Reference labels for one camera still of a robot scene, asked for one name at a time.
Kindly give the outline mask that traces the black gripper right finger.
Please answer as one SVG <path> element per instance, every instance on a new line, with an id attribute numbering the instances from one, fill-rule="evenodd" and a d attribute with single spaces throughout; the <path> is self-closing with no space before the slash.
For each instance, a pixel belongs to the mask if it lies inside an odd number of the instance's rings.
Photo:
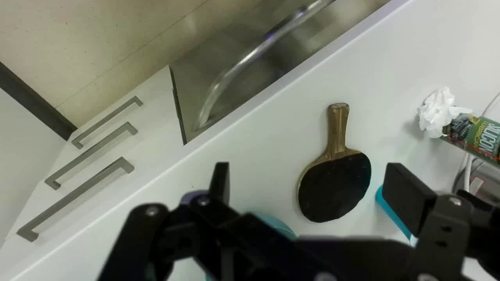
<path id="1" fill-rule="evenodd" d="M 392 222 L 406 237 L 417 236 L 436 193 L 400 162 L 389 162 L 383 183 L 383 200 Z"/>

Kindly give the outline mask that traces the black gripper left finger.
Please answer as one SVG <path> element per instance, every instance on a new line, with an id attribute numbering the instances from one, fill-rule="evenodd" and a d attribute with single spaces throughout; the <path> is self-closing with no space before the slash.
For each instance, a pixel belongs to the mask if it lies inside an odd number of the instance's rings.
<path id="1" fill-rule="evenodd" d="M 230 164 L 217 162 L 209 183 L 209 195 L 222 203 L 230 201 Z"/>

